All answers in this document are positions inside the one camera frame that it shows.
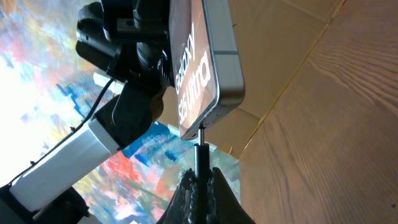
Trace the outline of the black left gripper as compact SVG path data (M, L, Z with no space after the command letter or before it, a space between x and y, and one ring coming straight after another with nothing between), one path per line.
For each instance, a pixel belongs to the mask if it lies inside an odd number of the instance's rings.
M107 75L155 90L174 85L165 0L101 0L83 6L77 54Z

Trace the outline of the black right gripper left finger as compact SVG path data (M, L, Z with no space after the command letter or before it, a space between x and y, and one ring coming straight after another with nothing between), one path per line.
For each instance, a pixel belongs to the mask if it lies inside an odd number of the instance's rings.
M195 174L192 169L180 174L180 182L157 224L189 224L194 223L195 212L192 208L195 187Z

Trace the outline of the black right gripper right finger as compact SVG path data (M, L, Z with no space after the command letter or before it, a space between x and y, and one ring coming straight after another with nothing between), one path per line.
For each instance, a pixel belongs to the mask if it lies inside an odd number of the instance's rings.
M208 187L208 223L216 224L255 224L244 211L231 190L221 170L212 168L212 179Z

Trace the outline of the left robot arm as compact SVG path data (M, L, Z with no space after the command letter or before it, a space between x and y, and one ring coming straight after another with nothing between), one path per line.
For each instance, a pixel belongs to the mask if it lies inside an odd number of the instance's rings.
M80 9L77 54L121 81L82 123L1 188L2 223L94 223L74 184L141 137L162 114L171 76L170 3L99 1Z

